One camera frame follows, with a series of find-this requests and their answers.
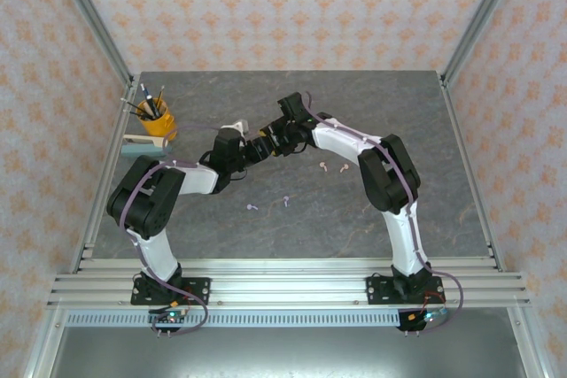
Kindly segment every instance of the yellow pen holder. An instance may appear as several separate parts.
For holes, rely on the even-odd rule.
[[[138,105],[138,108],[140,108],[142,111],[145,111],[145,105],[145,101],[142,101]],[[169,112],[169,108],[167,108],[167,104],[163,99],[160,99],[156,106],[161,113],[161,117],[159,117],[157,120],[142,120],[138,117],[138,120],[142,123],[142,126],[144,126],[145,131],[148,133],[148,135],[163,137],[174,130],[177,125],[175,124],[174,116]],[[168,140],[173,141],[176,136],[177,132],[174,132],[169,136]]]

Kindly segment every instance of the orange floral pattern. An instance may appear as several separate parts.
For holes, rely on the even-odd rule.
[[[442,71],[480,2],[94,1],[133,73],[201,69]],[[546,12],[541,10],[543,19]],[[285,29],[285,37],[274,33],[275,28]],[[195,38],[186,37],[189,29]],[[365,29],[371,29],[372,34],[361,38]],[[237,40],[236,31],[242,33]]]
[[[502,0],[451,89],[495,237],[507,267],[526,272],[548,331],[547,349],[563,373],[566,5],[567,0]]]
[[[0,376],[15,377],[87,219],[122,85],[73,0],[2,0],[0,14]]]

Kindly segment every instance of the wall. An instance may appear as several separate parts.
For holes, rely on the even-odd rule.
[[[452,87],[507,267],[567,376],[567,0],[502,0]]]
[[[0,376],[20,377],[87,219],[122,86],[73,0],[0,11]]]
[[[133,73],[437,69],[480,0],[94,0]]]

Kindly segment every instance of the black mounting plate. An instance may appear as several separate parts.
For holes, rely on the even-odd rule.
[[[408,294],[402,298],[398,290],[394,288],[392,276],[372,275],[366,278],[366,297],[369,305],[422,305],[427,293],[441,294],[445,297],[443,281],[438,276],[431,276],[419,291]],[[444,299],[432,297],[428,305],[443,304]]]
[[[211,278],[181,278],[181,285],[177,288],[183,289],[196,297],[199,297],[203,302],[209,304],[209,296],[211,294]],[[134,288],[132,289],[132,298],[130,303],[132,305],[168,305],[174,301],[183,301],[183,296],[176,292],[159,288],[157,291],[142,275],[138,275],[134,279]],[[190,305],[198,305],[196,301],[190,300]]]

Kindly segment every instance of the gray metal floor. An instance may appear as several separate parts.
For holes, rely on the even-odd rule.
[[[68,328],[53,378],[522,378],[505,309],[466,310],[446,328]]]
[[[251,131],[281,113],[276,100],[309,90],[316,111],[372,135],[394,133],[406,144],[422,178],[418,220],[429,256],[485,256],[485,238],[447,108],[434,72],[203,72],[143,73],[140,82],[165,99],[179,125],[231,124]],[[140,89],[136,101],[142,99]],[[144,134],[131,118],[128,133]],[[173,141],[178,158],[197,161],[212,148],[213,131],[183,132]],[[319,163],[325,161],[325,173]],[[178,198],[167,225],[178,258],[390,257],[381,214],[364,194],[357,166],[308,149],[269,158],[221,194]],[[132,164],[120,158],[113,188]],[[284,207],[284,196],[290,206]],[[247,211],[255,204],[258,211]],[[94,257],[133,258],[129,240],[102,218]]]

